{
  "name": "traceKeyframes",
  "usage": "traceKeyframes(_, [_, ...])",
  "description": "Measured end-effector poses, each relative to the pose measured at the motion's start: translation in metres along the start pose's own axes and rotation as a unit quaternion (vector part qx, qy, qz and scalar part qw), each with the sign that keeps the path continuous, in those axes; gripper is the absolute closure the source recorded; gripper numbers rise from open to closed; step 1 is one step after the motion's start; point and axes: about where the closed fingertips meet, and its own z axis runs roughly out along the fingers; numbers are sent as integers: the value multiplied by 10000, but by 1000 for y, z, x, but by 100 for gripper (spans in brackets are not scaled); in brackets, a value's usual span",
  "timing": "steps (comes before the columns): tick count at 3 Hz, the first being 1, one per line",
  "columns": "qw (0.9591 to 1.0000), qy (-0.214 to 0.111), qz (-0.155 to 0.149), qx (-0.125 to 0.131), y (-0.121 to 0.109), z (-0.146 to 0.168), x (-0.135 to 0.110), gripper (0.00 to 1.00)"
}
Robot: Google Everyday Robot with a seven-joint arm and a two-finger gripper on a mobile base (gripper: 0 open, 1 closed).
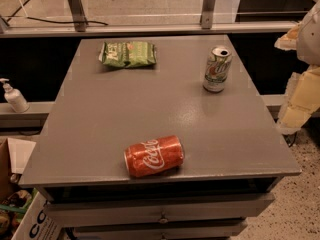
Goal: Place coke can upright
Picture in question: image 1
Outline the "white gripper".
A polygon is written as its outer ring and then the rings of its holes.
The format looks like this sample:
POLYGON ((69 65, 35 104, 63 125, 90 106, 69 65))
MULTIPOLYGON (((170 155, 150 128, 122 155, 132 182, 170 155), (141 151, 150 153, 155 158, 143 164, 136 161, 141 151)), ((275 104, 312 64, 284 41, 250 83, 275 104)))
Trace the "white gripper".
POLYGON ((320 108, 320 1, 301 23, 278 38, 274 47, 295 50, 299 60, 311 65, 302 74, 293 72, 286 86, 276 128, 283 135, 291 135, 320 108))

